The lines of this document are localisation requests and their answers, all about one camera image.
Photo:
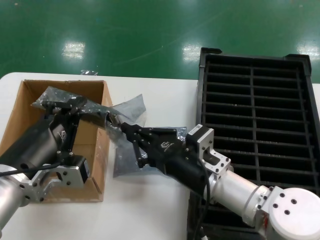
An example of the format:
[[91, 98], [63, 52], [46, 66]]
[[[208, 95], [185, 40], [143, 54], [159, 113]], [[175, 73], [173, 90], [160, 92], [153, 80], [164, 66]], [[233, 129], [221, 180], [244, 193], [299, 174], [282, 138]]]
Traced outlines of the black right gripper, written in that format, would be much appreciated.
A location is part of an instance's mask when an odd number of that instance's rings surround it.
[[139, 168], [145, 165], [157, 168], [164, 175], [177, 180], [203, 197], [206, 175], [197, 158], [186, 150], [177, 132], [170, 128], [147, 128], [126, 122], [120, 125], [126, 139], [132, 143]]

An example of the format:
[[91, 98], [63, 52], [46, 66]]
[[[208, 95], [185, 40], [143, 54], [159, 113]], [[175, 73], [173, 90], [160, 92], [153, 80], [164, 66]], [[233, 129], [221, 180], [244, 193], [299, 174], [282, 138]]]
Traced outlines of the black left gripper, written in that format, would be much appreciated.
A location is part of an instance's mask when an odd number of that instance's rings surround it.
[[27, 170], [58, 162], [58, 152], [70, 153], [73, 149], [86, 103], [83, 96], [67, 102], [42, 101], [45, 118], [28, 128], [10, 146], [0, 156], [0, 163], [16, 170]]

